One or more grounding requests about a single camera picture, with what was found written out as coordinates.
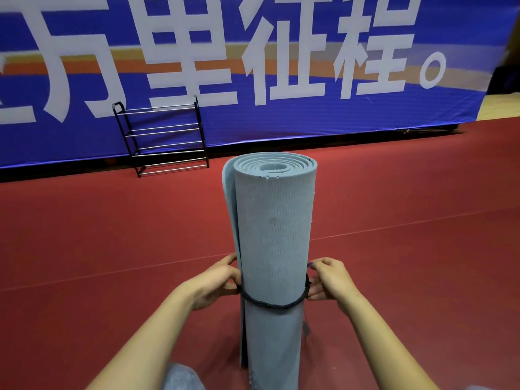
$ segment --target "black elastic band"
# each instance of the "black elastic band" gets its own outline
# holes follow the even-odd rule
[[[300,302],[302,302],[307,297],[307,294],[309,293],[309,288],[310,288],[309,275],[306,274],[305,275],[305,290],[303,291],[303,294],[295,302],[292,302],[290,304],[275,305],[275,304],[268,304],[263,301],[255,300],[253,297],[251,297],[249,294],[247,294],[244,291],[242,286],[237,285],[237,290],[239,291],[239,293],[242,297],[244,297],[246,300],[248,300],[249,302],[251,302],[254,305],[258,305],[263,308],[269,308],[269,309],[290,309],[292,307],[295,307],[296,305],[298,305]]]

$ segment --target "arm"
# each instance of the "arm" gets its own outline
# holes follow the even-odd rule
[[[192,309],[202,309],[223,295],[237,294],[240,271],[231,267],[235,254],[182,283],[164,300],[87,390],[161,389],[175,341]]]
[[[374,307],[357,290],[342,262],[321,258],[309,264],[317,271],[308,299],[337,300],[352,322],[381,390],[439,390],[406,350]]]

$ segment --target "hand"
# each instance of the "hand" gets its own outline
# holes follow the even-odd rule
[[[207,308],[219,297],[238,294],[237,284],[241,284],[242,277],[240,270],[230,265],[236,259],[237,254],[231,253],[203,273],[184,282],[184,286],[193,293],[192,309]]]
[[[310,284],[307,299],[310,301],[337,300],[338,307],[344,314],[347,314],[346,299],[349,296],[360,296],[361,294],[343,263],[330,257],[323,257],[310,262],[309,267],[314,269],[317,274]]]

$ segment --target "beige floor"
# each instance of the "beige floor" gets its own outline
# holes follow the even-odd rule
[[[492,95],[484,97],[477,120],[485,121],[518,116],[520,116],[520,93]]]

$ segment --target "white circle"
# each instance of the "white circle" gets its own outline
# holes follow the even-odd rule
[[[434,80],[428,80],[426,79],[426,70],[434,61],[438,61],[440,64],[439,74]],[[426,59],[423,66],[421,67],[421,73],[419,74],[419,82],[421,83],[421,86],[424,89],[431,89],[433,86],[437,85],[439,81],[443,78],[445,71],[446,57],[440,52],[430,54],[430,56]]]

